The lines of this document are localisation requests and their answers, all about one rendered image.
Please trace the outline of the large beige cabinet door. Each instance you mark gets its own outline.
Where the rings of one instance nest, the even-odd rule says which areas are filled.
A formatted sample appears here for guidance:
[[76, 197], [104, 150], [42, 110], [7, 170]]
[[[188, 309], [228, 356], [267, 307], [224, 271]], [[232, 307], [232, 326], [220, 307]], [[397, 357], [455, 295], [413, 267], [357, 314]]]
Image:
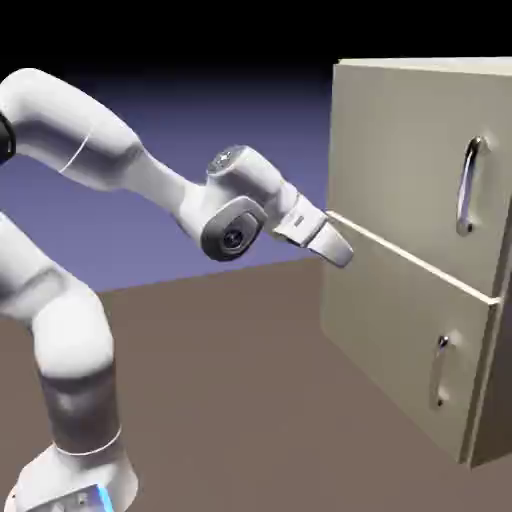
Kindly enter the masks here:
[[[456, 232], [464, 154], [487, 140]], [[333, 74], [329, 207], [487, 296], [512, 200], [512, 58], [346, 60]]]

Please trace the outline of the small beige cabinet door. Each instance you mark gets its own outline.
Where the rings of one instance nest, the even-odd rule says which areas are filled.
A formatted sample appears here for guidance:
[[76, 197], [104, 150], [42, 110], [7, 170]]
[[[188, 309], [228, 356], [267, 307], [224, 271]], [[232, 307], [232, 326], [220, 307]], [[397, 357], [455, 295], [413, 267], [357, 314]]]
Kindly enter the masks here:
[[[354, 256], [343, 269], [323, 268], [323, 332], [437, 446], [467, 460], [479, 363], [499, 300], [456, 285], [357, 229], [341, 231]], [[443, 334], [450, 337], [444, 403], [431, 409], [429, 374]]]

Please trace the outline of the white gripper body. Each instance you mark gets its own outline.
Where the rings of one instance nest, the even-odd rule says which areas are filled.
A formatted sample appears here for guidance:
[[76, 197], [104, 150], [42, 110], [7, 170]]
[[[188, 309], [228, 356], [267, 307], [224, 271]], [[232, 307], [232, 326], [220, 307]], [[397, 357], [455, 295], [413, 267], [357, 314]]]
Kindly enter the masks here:
[[313, 236], [307, 249], [338, 268], [346, 267], [353, 257], [351, 245], [329, 221]]

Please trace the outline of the beige cabinet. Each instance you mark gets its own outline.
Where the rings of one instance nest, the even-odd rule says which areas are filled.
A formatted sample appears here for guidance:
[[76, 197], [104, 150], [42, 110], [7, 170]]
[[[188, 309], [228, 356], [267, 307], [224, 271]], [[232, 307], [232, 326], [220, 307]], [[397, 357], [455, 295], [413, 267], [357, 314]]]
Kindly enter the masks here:
[[492, 297], [353, 223], [350, 219], [333, 211], [329, 207], [328, 200], [329, 214], [340, 231], [342, 226], [357, 229], [440, 277], [461, 285], [471, 292], [499, 300], [493, 327], [488, 333], [479, 363], [477, 375], [479, 388], [475, 399], [475, 418], [469, 443], [469, 456], [467, 460], [460, 463], [476, 467], [512, 453], [512, 200], [507, 217], [508, 229], [503, 238], [500, 253], [499, 292]]

